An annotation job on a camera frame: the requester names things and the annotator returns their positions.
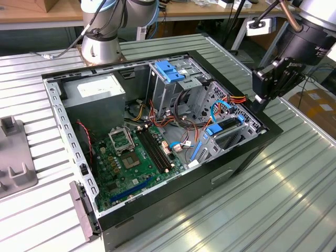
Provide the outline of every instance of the desk leg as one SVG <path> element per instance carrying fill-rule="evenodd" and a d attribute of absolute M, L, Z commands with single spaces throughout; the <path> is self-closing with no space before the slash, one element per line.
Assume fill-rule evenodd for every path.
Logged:
<path fill-rule="evenodd" d="M 247 22 L 251 21 L 252 18 L 248 17 L 248 18 L 245 18 L 244 19 L 244 22 L 243 22 L 243 25 L 241 26 L 239 32 L 238 32 L 238 35 L 232 45 L 232 48 L 231 50 L 238 50 L 240 44 L 242 43 L 244 37 L 245 37 L 245 34 L 246 34 L 246 25 L 247 25 Z"/>
<path fill-rule="evenodd" d="M 138 27 L 137 31 L 136 31 L 136 40 L 145 40 L 146 39 L 146 32 L 147 32 L 147 26 L 143 26 L 143 27 Z"/>
<path fill-rule="evenodd" d="M 280 37 L 284 34 L 286 28 L 288 26 L 288 22 L 284 22 L 284 24 L 282 25 L 282 27 L 280 28 L 277 36 L 274 38 L 272 44 L 269 46 L 266 54 L 264 55 L 263 59 L 261 60 L 260 64 L 258 67 L 265 67 L 269 58 L 272 56 L 272 53 L 277 45 L 277 42 L 279 41 Z"/>

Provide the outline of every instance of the ram slot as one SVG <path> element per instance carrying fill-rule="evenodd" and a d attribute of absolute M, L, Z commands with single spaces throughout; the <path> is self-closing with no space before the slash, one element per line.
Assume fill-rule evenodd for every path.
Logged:
<path fill-rule="evenodd" d="M 169 161 L 158 147 L 152 135 L 148 131 L 140 131 L 136 134 L 158 171 L 164 173 L 166 169 L 170 170 L 171 165 Z"/>

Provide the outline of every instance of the blue plastic latch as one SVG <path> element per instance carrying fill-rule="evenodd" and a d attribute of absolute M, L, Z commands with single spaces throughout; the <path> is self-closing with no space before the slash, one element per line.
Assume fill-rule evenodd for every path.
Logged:
<path fill-rule="evenodd" d="M 156 68 L 158 71 L 167 79 L 169 83 L 184 80 L 185 77 L 180 75 L 175 67 L 170 64 L 167 60 L 158 61 L 155 63 Z"/>
<path fill-rule="evenodd" d="M 213 135 L 222 130 L 223 130 L 222 127 L 216 123 L 210 125 L 205 131 L 208 133 L 208 135 Z"/>
<path fill-rule="evenodd" d="M 194 151 L 193 155 L 192 155 L 191 158 L 190 158 L 190 161 L 193 161 L 193 160 L 194 160 L 196 154 L 197 154 L 198 151 L 200 150 L 201 145 L 202 145 L 202 142 L 199 141 L 199 142 L 198 142 L 198 145 L 197 145 L 196 148 L 195 148 L 195 151 Z"/>
<path fill-rule="evenodd" d="M 243 123 L 245 121 L 244 116 L 242 116 L 241 114 L 238 115 L 238 120 Z"/>

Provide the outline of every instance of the blue cable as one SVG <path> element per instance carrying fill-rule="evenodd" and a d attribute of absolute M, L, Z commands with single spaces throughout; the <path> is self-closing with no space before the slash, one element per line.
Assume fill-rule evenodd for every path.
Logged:
<path fill-rule="evenodd" d="M 225 107 L 227 107 L 228 109 L 231 108 L 231 106 L 229 105 L 229 103 L 227 103 L 226 101 L 221 101 L 221 100 L 215 101 L 215 103 L 212 104 L 211 109 L 210 109 L 210 112 L 211 112 L 211 118 L 212 118 L 212 120 L 214 121 L 214 123 L 216 122 L 216 118 L 215 118 L 215 114 L 214 114 L 214 108 L 215 108 L 215 105 L 216 105 L 217 103 L 221 103 L 221 104 L 225 105 Z"/>
<path fill-rule="evenodd" d="M 149 37 L 149 39 L 151 39 L 151 38 L 155 35 L 156 30 L 158 29 L 158 25 L 157 25 L 157 24 L 158 24 L 158 23 L 155 22 L 155 30 L 154 30 L 154 32 L 152 33 L 152 35 Z"/>
<path fill-rule="evenodd" d="M 174 145 L 177 145 L 177 144 L 180 144 L 180 142 L 172 142 L 172 143 L 169 145 L 170 149 L 171 149 L 172 147 L 174 147 Z"/>

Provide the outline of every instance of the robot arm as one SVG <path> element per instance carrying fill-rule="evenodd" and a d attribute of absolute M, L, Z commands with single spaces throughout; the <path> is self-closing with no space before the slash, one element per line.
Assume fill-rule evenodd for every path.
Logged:
<path fill-rule="evenodd" d="M 103 0 L 82 0 L 84 26 Z M 159 0 L 106 0 L 82 43 L 83 57 L 94 64 L 107 64 L 121 57 L 119 28 L 153 24 L 159 14 Z"/>
<path fill-rule="evenodd" d="M 286 0 L 279 2 L 286 5 Z M 336 1 L 304 0 L 300 9 L 302 20 L 288 18 L 290 26 L 277 43 L 278 56 L 271 65 L 253 71 L 255 112 L 301 83 L 305 67 L 317 65 L 336 42 Z"/>

